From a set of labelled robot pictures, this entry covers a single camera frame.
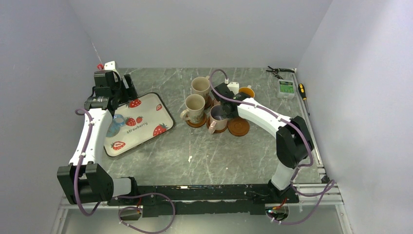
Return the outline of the pink mug purple interior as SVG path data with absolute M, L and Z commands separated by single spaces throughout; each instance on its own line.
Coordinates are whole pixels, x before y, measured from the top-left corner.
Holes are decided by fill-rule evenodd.
M 213 117 L 215 119 L 223 119 L 227 118 L 226 113 L 224 112 L 222 105 L 215 105 L 210 109 L 209 117 Z

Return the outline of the cream patterned mug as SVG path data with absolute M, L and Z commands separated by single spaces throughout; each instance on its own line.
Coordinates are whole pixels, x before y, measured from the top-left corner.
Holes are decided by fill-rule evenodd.
M 191 93 L 201 95 L 207 101 L 210 92 L 209 76 L 196 77 L 191 82 Z

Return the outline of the orange interior white mug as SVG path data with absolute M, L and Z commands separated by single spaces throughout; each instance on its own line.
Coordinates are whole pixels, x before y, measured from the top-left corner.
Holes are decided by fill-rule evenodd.
M 239 93 L 245 93 L 245 94 L 249 95 L 251 98 L 255 97 L 255 92 L 252 90 L 251 85 L 239 88 Z

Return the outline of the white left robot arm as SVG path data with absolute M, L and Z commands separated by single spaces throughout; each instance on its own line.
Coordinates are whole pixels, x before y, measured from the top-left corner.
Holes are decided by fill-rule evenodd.
M 93 95 L 75 111 L 85 117 L 78 146 L 68 165 L 58 168 L 57 178 L 72 205 L 105 202 L 118 196 L 132 205 L 140 198 L 135 179 L 112 178 L 100 164 L 115 111 L 136 99 L 137 92 L 130 75 L 121 77 L 111 70 L 95 72 L 94 82 Z

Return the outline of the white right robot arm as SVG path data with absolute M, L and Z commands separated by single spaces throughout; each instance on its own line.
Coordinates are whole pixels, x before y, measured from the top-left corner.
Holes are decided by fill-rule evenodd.
M 287 196 L 293 177 L 298 173 L 301 161 L 310 159 L 314 162 L 312 151 L 314 144 L 305 120 L 300 117 L 288 117 L 272 111 L 246 93 L 234 94 L 225 83 L 211 88 L 215 98 L 221 102 L 228 118 L 240 117 L 255 123 L 270 133 L 276 140 L 276 155 L 279 160 L 268 189 L 269 198 L 281 202 Z

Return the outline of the dark brown wooden coaster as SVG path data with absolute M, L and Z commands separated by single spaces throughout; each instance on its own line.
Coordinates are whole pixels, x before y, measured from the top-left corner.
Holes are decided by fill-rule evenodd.
M 233 118 L 228 122 L 228 130 L 236 137 L 245 136 L 250 129 L 250 125 L 246 119 L 241 117 Z

